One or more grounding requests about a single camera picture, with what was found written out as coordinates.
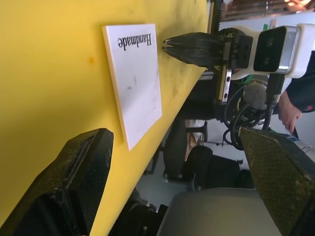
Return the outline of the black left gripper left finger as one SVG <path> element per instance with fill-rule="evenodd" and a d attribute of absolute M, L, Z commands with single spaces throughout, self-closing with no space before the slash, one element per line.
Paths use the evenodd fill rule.
<path fill-rule="evenodd" d="M 0 228 L 2 236 L 88 236 L 111 166 L 114 134 L 106 128 L 66 142 L 32 182 Z"/>

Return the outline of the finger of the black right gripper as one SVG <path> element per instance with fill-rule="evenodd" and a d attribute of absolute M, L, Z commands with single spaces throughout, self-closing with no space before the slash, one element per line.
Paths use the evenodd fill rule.
<path fill-rule="evenodd" d="M 216 34 L 192 32 L 165 39 L 163 44 L 178 48 L 216 48 L 222 47 L 224 42 Z"/>
<path fill-rule="evenodd" d="M 208 49 L 163 46 L 162 50 L 169 56 L 186 64 L 193 64 L 199 67 L 211 68 L 223 62 L 221 55 L 213 55 Z"/>

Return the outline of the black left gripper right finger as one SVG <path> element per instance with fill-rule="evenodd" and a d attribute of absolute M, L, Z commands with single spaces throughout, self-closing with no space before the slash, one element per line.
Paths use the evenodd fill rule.
<path fill-rule="evenodd" d="M 239 131 L 252 179 L 283 236 L 315 234 L 315 163 L 283 134 Z"/>

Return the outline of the bystander bare hand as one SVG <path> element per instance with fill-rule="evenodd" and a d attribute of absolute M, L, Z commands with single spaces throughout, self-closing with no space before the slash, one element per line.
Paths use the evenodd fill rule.
<path fill-rule="evenodd" d="M 296 120 L 301 116 L 302 112 L 291 103 L 287 92 L 284 91 L 279 99 L 279 120 L 290 134 L 293 134 Z"/>

